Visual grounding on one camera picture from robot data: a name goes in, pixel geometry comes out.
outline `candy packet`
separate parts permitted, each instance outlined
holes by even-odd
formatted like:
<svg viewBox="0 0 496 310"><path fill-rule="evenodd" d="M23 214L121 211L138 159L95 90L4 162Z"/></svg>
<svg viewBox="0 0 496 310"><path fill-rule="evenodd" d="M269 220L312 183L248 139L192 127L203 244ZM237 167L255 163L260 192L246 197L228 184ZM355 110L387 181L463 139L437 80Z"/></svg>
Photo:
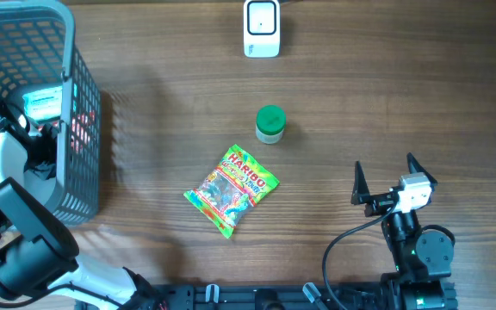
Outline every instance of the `candy packet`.
<svg viewBox="0 0 496 310"><path fill-rule="evenodd" d="M254 157L234 145L200 187L184 196L230 238L240 218L278 184Z"/></svg>

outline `laundry basket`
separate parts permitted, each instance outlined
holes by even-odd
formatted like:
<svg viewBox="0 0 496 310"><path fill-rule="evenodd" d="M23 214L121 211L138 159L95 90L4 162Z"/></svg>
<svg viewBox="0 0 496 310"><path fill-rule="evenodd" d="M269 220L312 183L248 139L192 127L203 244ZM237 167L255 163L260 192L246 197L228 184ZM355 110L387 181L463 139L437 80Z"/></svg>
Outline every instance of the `laundry basket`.
<svg viewBox="0 0 496 310"><path fill-rule="evenodd" d="M70 10L57 1L0 3L0 100L62 86L60 117L53 122L59 130L56 177L27 190L45 196L38 200L68 226L98 210L101 135L101 95L75 46L74 27Z"/></svg>

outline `item in basket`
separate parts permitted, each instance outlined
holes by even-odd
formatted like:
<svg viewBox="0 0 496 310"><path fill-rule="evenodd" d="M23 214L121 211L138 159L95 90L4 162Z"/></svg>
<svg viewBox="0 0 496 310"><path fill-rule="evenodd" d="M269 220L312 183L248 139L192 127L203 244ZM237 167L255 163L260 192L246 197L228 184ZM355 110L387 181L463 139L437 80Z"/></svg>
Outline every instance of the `item in basket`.
<svg viewBox="0 0 496 310"><path fill-rule="evenodd" d="M22 95L24 112L34 120L48 121L60 117L62 105L62 86L37 90Z"/></svg>
<svg viewBox="0 0 496 310"><path fill-rule="evenodd" d="M278 184L254 157L234 145L200 187L184 196L230 238L242 216Z"/></svg>

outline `small jar with green lid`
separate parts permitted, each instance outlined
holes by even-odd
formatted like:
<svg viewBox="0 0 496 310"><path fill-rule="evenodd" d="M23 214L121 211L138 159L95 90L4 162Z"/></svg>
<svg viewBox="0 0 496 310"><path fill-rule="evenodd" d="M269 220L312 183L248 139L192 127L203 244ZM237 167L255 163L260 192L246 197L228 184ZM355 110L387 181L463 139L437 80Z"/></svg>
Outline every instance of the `small jar with green lid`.
<svg viewBox="0 0 496 310"><path fill-rule="evenodd" d="M286 114L282 108L269 105L261 108L256 117L256 136L265 144L274 144L282 138Z"/></svg>

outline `basket handle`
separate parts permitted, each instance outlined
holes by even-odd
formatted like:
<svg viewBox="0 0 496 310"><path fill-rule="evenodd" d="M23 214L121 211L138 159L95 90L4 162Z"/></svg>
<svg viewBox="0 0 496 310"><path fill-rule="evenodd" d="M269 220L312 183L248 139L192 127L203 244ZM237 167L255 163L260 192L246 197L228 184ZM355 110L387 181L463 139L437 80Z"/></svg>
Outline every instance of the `basket handle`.
<svg viewBox="0 0 496 310"><path fill-rule="evenodd" d="M74 49L74 36L76 35L76 25L74 15L61 2L56 0L26 0L13 2L0 2L0 10L8 9L50 9L62 18L65 24L65 50L63 51L62 66L63 79L71 76L72 52Z"/></svg>

